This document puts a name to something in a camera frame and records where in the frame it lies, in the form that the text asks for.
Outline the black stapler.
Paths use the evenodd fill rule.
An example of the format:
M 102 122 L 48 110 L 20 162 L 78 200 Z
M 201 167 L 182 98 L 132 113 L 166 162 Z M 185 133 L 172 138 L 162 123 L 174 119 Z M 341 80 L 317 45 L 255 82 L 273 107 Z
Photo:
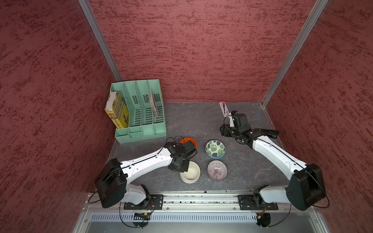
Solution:
M 277 139 L 279 136 L 279 131 L 276 130 L 269 130 L 269 129 L 258 129 L 262 135 L 267 136 L 269 138 Z

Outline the small orange bowl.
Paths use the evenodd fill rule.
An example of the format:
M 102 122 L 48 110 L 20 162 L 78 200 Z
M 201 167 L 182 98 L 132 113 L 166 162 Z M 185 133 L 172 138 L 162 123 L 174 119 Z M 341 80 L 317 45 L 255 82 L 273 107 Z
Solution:
M 193 138 L 187 137 L 184 138 L 180 141 L 180 143 L 183 145 L 184 148 L 186 149 L 191 149 L 191 148 L 197 148 L 197 143 Z

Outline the yellow book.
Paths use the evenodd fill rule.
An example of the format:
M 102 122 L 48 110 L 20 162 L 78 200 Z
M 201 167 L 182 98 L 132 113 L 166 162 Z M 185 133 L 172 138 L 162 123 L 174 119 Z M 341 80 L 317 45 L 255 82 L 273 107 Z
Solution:
M 117 129 L 129 127 L 129 111 L 118 92 L 110 92 L 106 102 L 105 112 Z

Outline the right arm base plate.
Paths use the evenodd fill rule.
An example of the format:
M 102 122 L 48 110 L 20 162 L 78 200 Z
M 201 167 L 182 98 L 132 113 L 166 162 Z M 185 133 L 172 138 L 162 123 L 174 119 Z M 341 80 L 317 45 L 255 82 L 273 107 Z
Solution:
M 271 211 L 278 210 L 276 203 L 266 203 L 259 195 L 238 195 L 240 210 Z

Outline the small green leaf bowl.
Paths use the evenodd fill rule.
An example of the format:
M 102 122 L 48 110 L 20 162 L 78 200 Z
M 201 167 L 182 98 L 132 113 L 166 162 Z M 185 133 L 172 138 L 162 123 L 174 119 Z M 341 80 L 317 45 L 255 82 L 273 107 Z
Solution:
M 225 145 L 219 140 L 209 141 L 205 146 L 205 150 L 211 150 L 211 151 L 225 150 L 226 151 Z

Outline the large cream bowl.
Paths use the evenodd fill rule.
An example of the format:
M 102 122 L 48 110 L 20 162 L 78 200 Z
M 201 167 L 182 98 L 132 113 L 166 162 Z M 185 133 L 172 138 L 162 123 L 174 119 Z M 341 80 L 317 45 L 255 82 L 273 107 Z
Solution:
M 200 178 L 199 172 L 183 172 L 180 173 L 182 181 L 185 183 L 195 183 Z

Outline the small cream bowl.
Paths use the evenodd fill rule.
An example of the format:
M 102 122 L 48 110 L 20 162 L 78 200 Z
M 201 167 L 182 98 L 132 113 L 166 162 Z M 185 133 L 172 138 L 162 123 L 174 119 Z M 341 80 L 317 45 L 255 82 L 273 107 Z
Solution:
M 199 172 L 199 173 L 201 173 L 200 167 L 195 162 L 192 162 L 192 161 L 189 162 L 187 172 Z

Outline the white pencil lead box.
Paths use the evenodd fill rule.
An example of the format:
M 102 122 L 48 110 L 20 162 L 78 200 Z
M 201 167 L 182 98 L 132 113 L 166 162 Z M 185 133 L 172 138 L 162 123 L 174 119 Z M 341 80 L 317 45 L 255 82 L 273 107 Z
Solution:
M 230 111 L 228 110 L 228 107 L 226 106 L 225 101 L 219 101 L 219 105 L 223 112 L 224 117 L 231 115 Z

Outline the aluminium mounting rail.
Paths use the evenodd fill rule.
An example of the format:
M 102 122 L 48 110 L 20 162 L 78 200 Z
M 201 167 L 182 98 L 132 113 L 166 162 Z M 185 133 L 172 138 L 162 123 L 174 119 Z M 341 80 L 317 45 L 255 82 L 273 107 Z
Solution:
M 248 192 L 235 191 L 197 191 L 197 192 L 163 192 L 164 195 L 162 210 L 157 212 L 251 212 L 260 213 L 262 211 L 240 210 L 238 195 L 252 195 Z M 278 210 L 271 210 L 265 213 L 287 213 L 299 212 L 289 204 L 278 203 Z

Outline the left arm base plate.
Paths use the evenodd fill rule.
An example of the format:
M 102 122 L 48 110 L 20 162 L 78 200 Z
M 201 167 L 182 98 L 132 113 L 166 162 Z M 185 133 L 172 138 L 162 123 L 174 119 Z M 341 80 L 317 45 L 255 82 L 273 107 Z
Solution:
M 141 204 L 135 205 L 133 203 L 124 203 L 124 210 L 162 210 L 164 195 L 151 194 L 150 198 L 146 198 Z

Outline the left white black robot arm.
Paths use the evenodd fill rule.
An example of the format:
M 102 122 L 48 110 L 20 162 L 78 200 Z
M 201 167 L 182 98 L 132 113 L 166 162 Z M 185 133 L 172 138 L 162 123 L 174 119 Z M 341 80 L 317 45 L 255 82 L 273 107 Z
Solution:
M 131 182 L 156 169 L 167 167 L 171 171 L 188 171 L 190 159 L 197 154 L 191 141 L 185 143 L 167 142 L 160 149 L 128 161 L 109 160 L 95 179 L 98 202 L 102 208 L 110 208 L 118 203 L 129 203 L 137 209 L 151 207 L 152 197 L 145 185 Z

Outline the grey booklet in organizer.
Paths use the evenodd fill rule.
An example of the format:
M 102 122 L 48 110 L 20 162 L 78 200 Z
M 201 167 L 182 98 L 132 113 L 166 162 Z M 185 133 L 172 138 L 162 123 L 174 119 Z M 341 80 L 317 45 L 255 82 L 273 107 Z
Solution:
M 159 117 L 160 114 L 159 114 L 158 108 L 156 106 L 152 90 L 150 88 L 148 89 L 148 93 L 149 93 L 149 103 L 150 103 L 151 108 L 152 108 L 153 116 L 154 117 Z

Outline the large pink striped bowl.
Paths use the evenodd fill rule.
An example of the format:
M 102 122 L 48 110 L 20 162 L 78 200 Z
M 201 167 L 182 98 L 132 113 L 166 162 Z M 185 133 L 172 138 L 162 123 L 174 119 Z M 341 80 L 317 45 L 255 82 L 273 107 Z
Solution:
M 210 176 L 210 179 L 215 182 L 221 182 L 226 178 L 226 175 L 224 176 Z

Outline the right aluminium corner post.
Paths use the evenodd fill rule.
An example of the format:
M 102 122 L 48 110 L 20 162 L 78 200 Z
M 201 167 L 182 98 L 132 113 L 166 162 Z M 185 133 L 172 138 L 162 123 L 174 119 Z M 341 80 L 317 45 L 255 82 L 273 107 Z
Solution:
M 313 29 L 315 23 L 317 22 L 318 18 L 320 17 L 321 13 L 323 12 L 324 8 L 326 7 L 328 0 L 317 0 L 315 5 L 313 6 L 308 18 L 306 19 L 300 33 L 298 34 L 294 44 L 292 45 L 283 65 L 281 66 L 279 72 L 277 73 L 273 83 L 271 84 L 269 90 L 267 91 L 261 105 L 263 108 L 266 108 L 268 103 L 270 102 L 273 94 L 275 93 L 277 87 L 281 83 L 282 79 L 284 78 L 287 70 L 289 69 L 290 65 L 292 64 L 293 60 L 297 56 L 299 50 L 303 46 L 304 42 L 306 41 L 309 33 Z

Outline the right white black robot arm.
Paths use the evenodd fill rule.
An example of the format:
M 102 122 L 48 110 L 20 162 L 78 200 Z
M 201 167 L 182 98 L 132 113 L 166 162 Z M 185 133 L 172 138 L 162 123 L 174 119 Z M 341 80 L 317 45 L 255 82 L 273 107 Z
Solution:
M 288 179 L 288 185 L 262 186 L 253 191 L 252 202 L 256 209 L 265 209 L 271 203 L 284 203 L 305 211 L 323 199 L 327 199 L 321 168 L 307 164 L 273 142 L 279 132 L 254 129 L 245 114 L 233 111 L 227 116 L 230 123 L 223 123 L 220 133 L 234 138 L 239 144 L 259 152 L 274 164 Z

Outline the left aluminium corner post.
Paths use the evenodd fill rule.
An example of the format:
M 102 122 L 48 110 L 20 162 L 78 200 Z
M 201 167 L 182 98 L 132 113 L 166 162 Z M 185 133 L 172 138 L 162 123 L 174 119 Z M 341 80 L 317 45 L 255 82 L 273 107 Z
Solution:
M 90 3 L 89 1 L 87 0 L 79 0 L 79 5 L 81 7 L 81 9 L 83 10 L 83 13 L 85 15 L 85 18 L 87 19 L 88 21 L 88 24 L 104 54 L 104 57 L 114 75 L 114 78 L 117 82 L 121 82 L 122 81 L 122 77 L 121 77 L 121 74 L 119 72 L 119 69 L 115 63 L 115 60 L 111 54 L 111 51 L 107 45 L 107 42 L 104 38 L 104 35 L 100 29 L 100 26 L 98 24 L 98 21 L 96 19 L 96 17 L 94 16 L 94 13 L 93 13 L 93 10 L 90 6 Z

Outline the aluminium corner post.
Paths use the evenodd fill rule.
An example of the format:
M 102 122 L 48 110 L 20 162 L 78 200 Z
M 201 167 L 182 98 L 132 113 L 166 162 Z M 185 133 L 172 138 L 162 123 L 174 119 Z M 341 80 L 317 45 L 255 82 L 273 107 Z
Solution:
M 115 63 L 115 60 L 111 54 L 111 51 L 107 45 L 107 42 L 104 38 L 104 35 L 100 29 L 100 26 L 98 24 L 98 21 L 96 19 L 96 17 L 94 16 L 94 13 L 93 13 L 93 10 L 90 6 L 90 3 L 89 1 L 87 0 L 79 0 L 79 5 L 81 7 L 81 9 L 83 10 L 83 13 L 85 15 L 85 18 L 87 19 L 88 21 L 88 24 L 104 54 L 104 57 L 114 75 L 114 78 L 117 82 L 121 82 L 122 81 L 122 77 L 121 77 L 121 74 L 119 72 L 119 69 Z
M 294 44 L 292 45 L 283 65 L 281 66 L 279 72 L 277 73 L 273 83 L 271 84 L 269 90 L 267 91 L 261 105 L 263 108 L 266 108 L 268 103 L 270 102 L 273 94 L 275 93 L 277 87 L 281 83 L 282 79 L 284 78 L 287 70 L 289 69 L 290 65 L 292 64 L 293 60 L 297 56 L 299 50 L 303 46 L 304 42 L 306 41 L 309 33 L 313 29 L 315 23 L 317 22 L 318 18 L 320 17 L 321 13 L 323 12 L 324 8 L 326 7 L 328 0 L 317 0 L 315 5 L 313 6 L 308 18 L 306 19 L 300 33 L 298 34 Z

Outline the green plastic file organizer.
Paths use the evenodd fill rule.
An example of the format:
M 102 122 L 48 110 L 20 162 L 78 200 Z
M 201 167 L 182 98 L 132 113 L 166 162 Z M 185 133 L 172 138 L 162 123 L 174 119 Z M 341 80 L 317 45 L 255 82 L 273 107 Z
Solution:
M 152 90 L 159 117 L 153 116 L 149 103 L 149 88 Z M 115 139 L 120 144 L 167 136 L 159 79 L 116 82 L 111 84 L 110 90 L 120 94 L 129 111 L 129 127 L 115 131 Z

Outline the small pink striped bowl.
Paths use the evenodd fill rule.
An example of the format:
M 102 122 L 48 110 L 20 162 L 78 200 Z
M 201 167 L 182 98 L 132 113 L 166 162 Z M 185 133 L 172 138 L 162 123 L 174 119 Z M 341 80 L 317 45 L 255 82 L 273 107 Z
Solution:
M 227 176 L 227 167 L 223 162 L 214 160 L 208 164 L 207 172 L 209 176 Z

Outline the large green leaf bowl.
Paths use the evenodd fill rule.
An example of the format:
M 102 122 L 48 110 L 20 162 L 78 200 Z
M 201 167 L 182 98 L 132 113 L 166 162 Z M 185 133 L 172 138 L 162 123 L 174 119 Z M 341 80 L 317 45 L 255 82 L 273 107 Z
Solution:
M 207 155 L 213 159 L 221 159 L 225 155 L 225 150 L 206 150 Z

